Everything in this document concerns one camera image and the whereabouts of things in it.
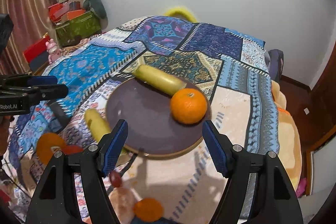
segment peeled banana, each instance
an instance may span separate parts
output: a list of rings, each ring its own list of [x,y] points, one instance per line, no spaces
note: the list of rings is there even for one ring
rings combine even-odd
[[[96,142],[99,142],[105,134],[111,133],[109,123],[94,108],[85,111],[84,119]]]
[[[111,133],[109,123],[103,119],[99,112],[94,108],[89,108],[85,111],[84,120],[96,142],[99,142],[105,134]],[[115,166],[125,164],[130,159],[131,157],[128,155],[128,152],[123,148]]]
[[[134,70],[133,75],[170,96],[186,86],[186,83],[177,77],[148,65],[140,65]]]

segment mandarin orange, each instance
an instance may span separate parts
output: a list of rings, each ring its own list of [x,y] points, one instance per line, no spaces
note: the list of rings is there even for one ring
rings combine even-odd
[[[154,198],[144,198],[133,207],[134,214],[144,222],[154,222],[163,216],[163,207]]]
[[[170,100],[173,118],[183,124],[194,124],[202,120],[208,109],[203,93],[196,89],[181,89]]]

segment pink toy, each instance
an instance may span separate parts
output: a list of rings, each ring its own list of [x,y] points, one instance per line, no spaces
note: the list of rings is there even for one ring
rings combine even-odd
[[[300,198],[302,197],[303,193],[306,190],[306,186],[307,186],[307,179],[306,178],[302,178],[300,179],[299,185],[295,191],[296,197]]]
[[[54,41],[54,39],[50,39],[50,41],[47,41],[45,45],[47,46],[47,52],[49,53],[49,64],[52,64],[61,57],[62,50],[58,47],[58,44]]]

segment curtain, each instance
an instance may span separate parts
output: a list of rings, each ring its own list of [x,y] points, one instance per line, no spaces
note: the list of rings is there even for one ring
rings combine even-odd
[[[46,32],[56,39],[47,7],[56,0],[0,0],[0,13],[9,14],[14,23],[12,35],[0,57],[0,74],[28,72],[23,52]]]

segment purple plate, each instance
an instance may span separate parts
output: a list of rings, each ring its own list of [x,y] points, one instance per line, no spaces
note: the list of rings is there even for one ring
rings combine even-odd
[[[199,90],[184,80],[187,88]],[[136,78],[123,82],[106,104],[106,119],[111,128],[119,119],[128,123],[125,148],[138,153],[143,149],[153,158],[185,154],[202,141],[202,122],[211,119],[210,105],[203,119],[193,125],[176,122],[170,114],[171,97]]]

